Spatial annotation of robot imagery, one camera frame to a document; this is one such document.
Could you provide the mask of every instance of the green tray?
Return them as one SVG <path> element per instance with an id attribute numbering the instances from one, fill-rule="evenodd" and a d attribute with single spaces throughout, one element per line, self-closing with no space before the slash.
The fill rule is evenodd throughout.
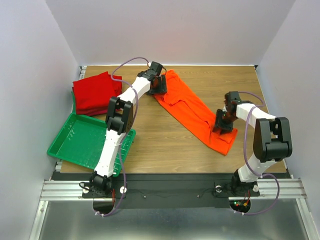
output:
<path id="1" fill-rule="evenodd" d="M 68 162 L 95 169 L 106 140 L 106 123 L 102 120 L 71 113 L 62 129 L 47 150 L 47 154 Z M 136 131 L 131 129 L 121 146 L 122 161 L 125 162 Z M 113 176 L 121 172 L 119 153 L 114 162 Z"/>

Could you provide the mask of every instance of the folded fabric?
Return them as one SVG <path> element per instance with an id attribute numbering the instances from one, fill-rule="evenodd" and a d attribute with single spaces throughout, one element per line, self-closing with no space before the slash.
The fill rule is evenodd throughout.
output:
<path id="1" fill-rule="evenodd" d="M 109 100 L 122 93 L 122 83 L 113 81 L 108 72 L 73 82 L 75 112 L 81 115 L 100 115 L 108 110 Z"/>
<path id="2" fill-rule="evenodd" d="M 173 70 L 166 73 L 166 87 L 166 94 L 154 96 L 159 104 L 209 148 L 227 155 L 238 130 L 234 128 L 225 134 L 212 132 L 216 115 Z"/>

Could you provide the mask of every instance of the white wall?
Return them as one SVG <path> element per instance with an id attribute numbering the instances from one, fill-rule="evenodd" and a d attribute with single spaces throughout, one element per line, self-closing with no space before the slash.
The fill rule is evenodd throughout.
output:
<path id="1" fill-rule="evenodd" d="M 258 64 L 294 0 L 46 0 L 81 65 Z"/>
<path id="2" fill-rule="evenodd" d="M 78 64 L 44 0 L 0 5 L 0 239 L 29 239 Z"/>
<path id="3" fill-rule="evenodd" d="M 257 73 L 270 112 L 290 121 L 290 173 L 301 177 L 320 230 L 320 1 L 297 0 Z"/>

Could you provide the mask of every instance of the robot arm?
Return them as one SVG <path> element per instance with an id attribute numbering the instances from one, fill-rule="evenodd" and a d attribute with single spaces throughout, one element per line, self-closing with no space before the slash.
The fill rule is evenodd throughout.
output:
<path id="1" fill-rule="evenodd" d="M 233 122 L 236 119 L 246 121 L 253 107 L 253 103 L 242 101 L 238 92 L 227 93 L 225 107 L 217 110 L 213 131 L 220 131 L 220 134 L 231 132 Z M 256 107 L 251 112 L 248 124 L 254 128 L 253 154 L 248 164 L 256 173 L 262 175 L 270 166 L 292 154 L 287 118 L 270 115 Z M 233 183 L 240 186 L 241 183 L 254 183 L 258 177 L 245 164 L 234 173 L 234 179 Z"/>
<path id="2" fill-rule="evenodd" d="M 142 95 L 167 92 L 166 77 L 161 75 L 163 66 L 152 62 L 146 71 L 140 72 L 132 87 L 118 97 L 110 99 L 106 115 L 106 138 L 98 164 L 90 178 L 90 183 L 100 189 L 111 187 L 110 177 L 114 174 L 114 164 L 121 143 L 134 123 L 134 105 Z"/>

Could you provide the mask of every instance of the bolt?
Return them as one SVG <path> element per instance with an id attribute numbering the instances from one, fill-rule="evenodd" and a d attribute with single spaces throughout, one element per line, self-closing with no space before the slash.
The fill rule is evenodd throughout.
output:
<path id="1" fill-rule="evenodd" d="M 222 192 L 222 186 L 220 186 L 220 185 L 215 186 L 215 191 L 216 191 L 218 194 L 221 193 L 221 192 Z"/>
<path id="2" fill-rule="evenodd" d="M 254 185 L 252 190 L 257 193 L 259 191 L 258 185 Z"/>

